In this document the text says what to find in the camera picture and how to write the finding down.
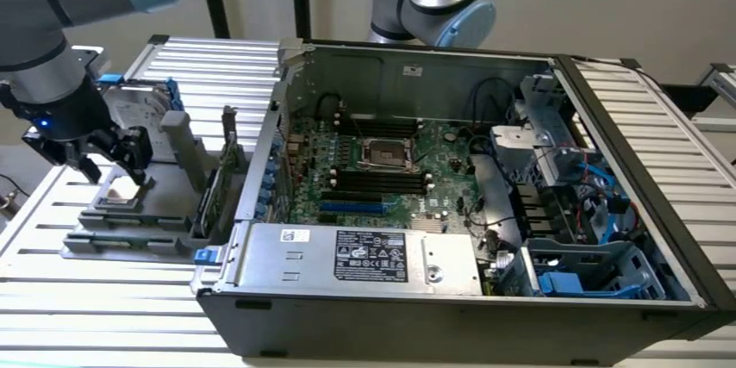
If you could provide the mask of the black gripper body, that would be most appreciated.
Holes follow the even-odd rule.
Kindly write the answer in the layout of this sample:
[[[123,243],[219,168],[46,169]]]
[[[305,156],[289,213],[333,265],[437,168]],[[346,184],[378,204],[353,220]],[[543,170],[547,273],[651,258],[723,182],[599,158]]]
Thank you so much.
[[[22,141],[49,163],[67,164],[87,153],[115,160],[119,128],[89,76],[67,96],[50,103],[25,103],[9,97],[9,110],[35,128],[37,133],[23,135]]]

